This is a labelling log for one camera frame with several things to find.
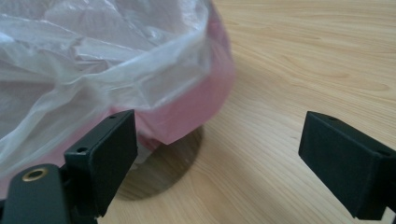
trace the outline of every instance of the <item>table surface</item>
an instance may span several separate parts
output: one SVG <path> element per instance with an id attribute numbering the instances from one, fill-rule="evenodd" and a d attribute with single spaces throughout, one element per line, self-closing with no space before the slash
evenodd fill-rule
<path id="1" fill-rule="evenodd" d="M 391 223 L 389 210 L 381 222 L 353 219 L 298 147 L 311 110 L 396 148 L 396 2 L 215 5 L 233 44 L 233 92 L 203 128 L 130 174 L 99 222 Z"/>

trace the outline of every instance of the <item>clear plastic bag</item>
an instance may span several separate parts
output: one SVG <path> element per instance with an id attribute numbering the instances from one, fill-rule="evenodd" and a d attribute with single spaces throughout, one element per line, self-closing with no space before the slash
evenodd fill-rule
<path id="1" fill-rule="evenodd" d="M 207 0 L 3 0 L 0 198 L 9 177 L 135 109 L 145 138 L 176 141 L 213 116 L 233 60 Z"/>

